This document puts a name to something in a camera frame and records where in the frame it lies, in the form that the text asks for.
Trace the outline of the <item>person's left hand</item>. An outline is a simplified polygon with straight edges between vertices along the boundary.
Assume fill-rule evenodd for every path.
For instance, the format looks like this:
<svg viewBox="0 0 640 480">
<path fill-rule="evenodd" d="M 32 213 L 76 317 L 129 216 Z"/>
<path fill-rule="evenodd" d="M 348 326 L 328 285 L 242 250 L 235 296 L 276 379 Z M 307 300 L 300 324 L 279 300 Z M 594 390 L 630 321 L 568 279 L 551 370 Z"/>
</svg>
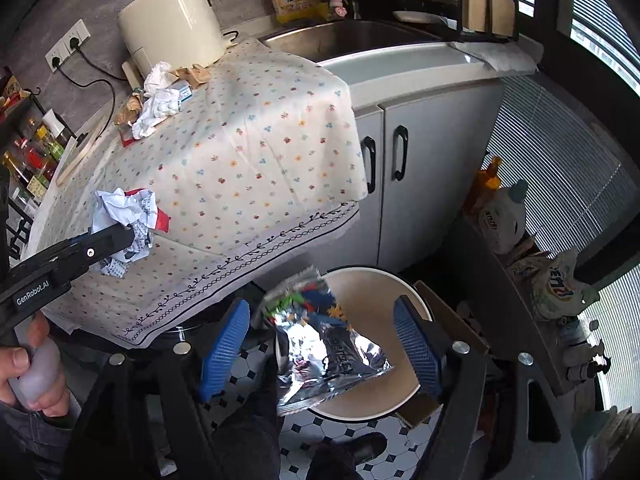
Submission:
<svg viewBox="0 0 640 480">
<path fill-rule="evenodd" d="M 70 411 L 70 390 L 49 332 L 47 319 L 37 312 L 23 332 L 27 347 L 1 348 L 1 403 L 58 418 Z"/>
</svg>

